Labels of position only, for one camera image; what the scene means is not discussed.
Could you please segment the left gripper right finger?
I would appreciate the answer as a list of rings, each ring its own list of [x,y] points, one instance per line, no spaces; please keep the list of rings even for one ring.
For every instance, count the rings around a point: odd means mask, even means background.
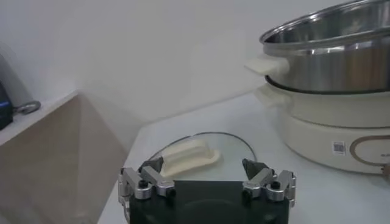
[[[243,199],[246,202],[262,195],[271,202],[288,200],[289,207],[296,205],[296,176],[283,170],[279,174],[265,163],[243,159],[242,165],[248,180],[243,182]]]

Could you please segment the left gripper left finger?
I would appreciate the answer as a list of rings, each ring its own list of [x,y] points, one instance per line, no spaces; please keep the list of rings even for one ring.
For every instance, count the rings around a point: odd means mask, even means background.
[[[176,196],[175,182],[164,177],[160,172],[164,159],[147,160],[135,170],[131,167],[121,168],[118,175],[118,201],[122,205],[124,213],[130,212],[130,198],[136,200],[148,200],[152,191],[158,196],[171,200]]]

